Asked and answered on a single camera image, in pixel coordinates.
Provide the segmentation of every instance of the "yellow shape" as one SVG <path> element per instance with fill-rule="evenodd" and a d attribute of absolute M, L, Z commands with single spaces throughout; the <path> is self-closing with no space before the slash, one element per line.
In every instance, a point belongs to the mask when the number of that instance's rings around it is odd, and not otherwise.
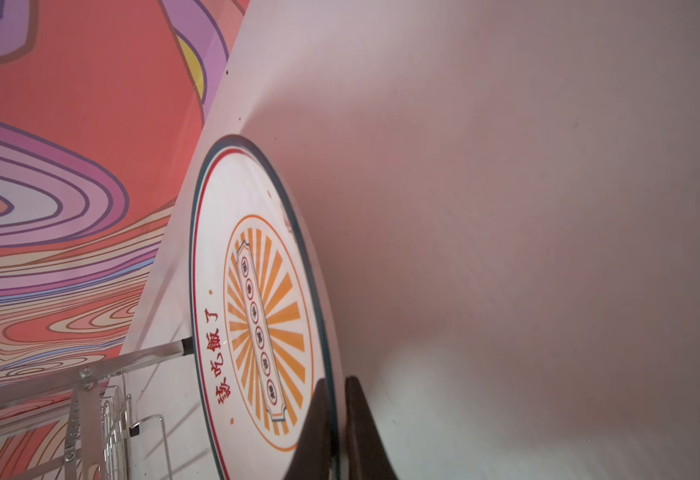
<path fill-rule="evenodd" d="M 176 40 L 182 48 L 182 56 L 185 57 L 185 64 L 187 65 L 187 69 L 190 70 L 192 82 L 195 84 L 195 90 L 198 91 L 198 96 L 203 98 L 205 84 L 203 83 L 203 67 L 201 66 L 200 58 L 198 58 L 192 51 L 190 45 L 188 45 L 182 37 L 177 35 Z"/>

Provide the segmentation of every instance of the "chinese character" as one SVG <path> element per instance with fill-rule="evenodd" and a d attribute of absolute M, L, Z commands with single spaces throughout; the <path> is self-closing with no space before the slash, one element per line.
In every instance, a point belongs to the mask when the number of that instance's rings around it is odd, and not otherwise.
<path fill-rule="evenodd" d="M 216 332 L 213 333 L 206 333 L 206 339 L 209 341 L 209 346 L 206 348 L 210 351 L 215 352 L 217 349 L 221 348 L 219 344 L 219 329 L 216 329 Z"/>
<path fill-rule="evenodd" d="M 210 319 L 211 317 L 214 317 L 214 321 L 216 321 L 216 319 L 219 318 L 219 315 L 217 315 L 216 313 L 210 313 L 209 310 L 206 309 L 206 323 L 209 322 L 209 319 Z"/>
<path fill-rule="evenodd" d="M 219 386 L 216 387 L 216 396 L 218 403 L 224 403 L 227 397 L 230 396 L 230 387 L 227 385 L 227 377 L 223 377 Z"/>
<path fill-rule="evenodd" d="M 221 368 L 220 367 L 225 364 L 225 360 L 223 358 L 221 358 L 221 352 L 216 354 L 216 358 L 219 360 L 218 362 L 215 362 L 214 360 L 210 360 L 211 370 L 214 372 L 214 378 L 221 375 Z"/>

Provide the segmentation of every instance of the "dark blue rim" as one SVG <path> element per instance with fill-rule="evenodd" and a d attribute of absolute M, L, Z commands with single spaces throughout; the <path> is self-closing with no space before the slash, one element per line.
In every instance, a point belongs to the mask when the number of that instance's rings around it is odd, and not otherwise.
<path fill-rule="evenodd" d="M 195 239 L 195 216 L 198 214 L 198 203 L 200 199 L 201 188 L 203 187 L 206 175 L 209 173 L 209 167 L 211 162 L 219 156 L 219 154 L 230 148 L 239 148 L 248 153 L 252 158 L 259 162 L 259 165 L 265 169 L 267 176 L 270 181 L 275 186 L 275 191 L 278 193 L 278 197 L 283 203 L 283 208 L 286 210 L 286 215 L 288 216 L 288 221 L 291 224 L 291 230 L 293 231 L 294 237 L 297 242 L 297 247 L 299 248 L 299 255 L 301 256 L 302 265 L 305 267 L 305 276 L 307 277 L 307 288 L 310 290 L 310 295 L 312 297 L 312 304 L 315 308 L 315 323 L 317 324 L 317 334 L 321 341 L 321 350 L 323 354 L 323 368 L 325 370 L 326 388 L 328 393 L 328 426 L 329 433 L 331 434 L 331 451 L 333 455 L 332 464 L 334 466 L 334 472 L 336 478 L 339 479 L 339 420 L 337 418 L 337 398 L 336 391 L 334 388 L 334 372 L 331 369 L 331 353 L 328 349 L 328 336 L 326 334 L 326 325 L 323 320 L 323 309 L 321 308 L 321 300 L 317 292 L 317 286 L 315 282 L 315 274 L 312 271 L 312 266 L 310 265 L 309 255 L 307 254 L 307 245 L 305 243 L 305 237 L 302 235 L 301 228 L 297 222 L 297 216 L 294 208 L 291 206 L 291 201 L 288 198 L 286 189 L 283 187 L 278 174 L 275 169 L 270 165 L 270 162 L 265 157 L 265 154 L 261 152 L 248 138 L 242 137 L 240 135 L 227 135 L 219 140 L 217 140 L 209 149 L 209 153 L 206 154 L 203 164 L 201 165 L 200 172 L 198 173 L 198 181 L 195 183 L 195 194 L 192 198 L 192 216 L 190 217 L 190 258 L 189 258 L 189 274 L 190 274 L 190 319 L 192 323 L 192 342 L 197 345 L 195 340 L 195 302 L 192 295 L 193 286 L 193 264 L 192 264 L 192 251 L 195 245 L 193 241 Z M 201 384 L 201 365 L 199 361 L 199 356 L 195 355 L 195 370 L 198 376 L 198 388 L 201 393 L 201 403 L 203 403 L 203 416 L 206 421 L 206 430 L 209 432 L 209 440 L 211 442 L 211 450 L 214 452 L 214 459 L 216 460 L 216 468 L 219 471 L 219 477 L 222 480 L 225 479 L 224 473 L 222 473 L 221 459 L 219 458 L 219 452 L 216 450 L 216 444 L 214 442 L 214 436 L 211 434 L 211 423 L 209 421 L 209 412 L 207 411 L 207 405 L 205 404 L 205 395 L 203 392 L 203 385 Z"/>

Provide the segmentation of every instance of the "psychedelic patterned cloth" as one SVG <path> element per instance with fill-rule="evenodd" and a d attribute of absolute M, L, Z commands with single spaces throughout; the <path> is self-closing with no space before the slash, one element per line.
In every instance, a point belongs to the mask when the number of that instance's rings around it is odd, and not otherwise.
<path fill-rule="evenodd" d="M 118 355 L 248 4 L 0 0 L 0 385 Z"/>

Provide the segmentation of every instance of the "orange sunburst pattern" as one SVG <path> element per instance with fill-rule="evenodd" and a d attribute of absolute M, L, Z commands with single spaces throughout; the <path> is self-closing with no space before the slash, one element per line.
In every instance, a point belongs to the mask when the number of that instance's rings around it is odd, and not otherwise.
<path fill-rule="evenodd" d="M 246 251 L 250 266 L 241 263 Z M 241 395 L 262 436 L 288 450 L 296 444 L 295 427 L 306 414 L 313 384 L 311 332 L 294 264 L 278 234 L 258 216 L 247 216 L 235 228 L 225 263 L 225 324 Z M 243 269 L 255 278 L 253 292 L 251 283 L 239 281 Z M 261 313 L 252 314 L 252 305 L 261 305 Z M 264 330 L 253 323 L 257 315 Z M 271 350 L 258 350 L 257 344 Z M 266 362 L 269 352 L 272 365 Z M 271 368 L 273 385 L 265 378 Z M 272 411 L 276 399 L 284 404 L 282 416 Z"/>

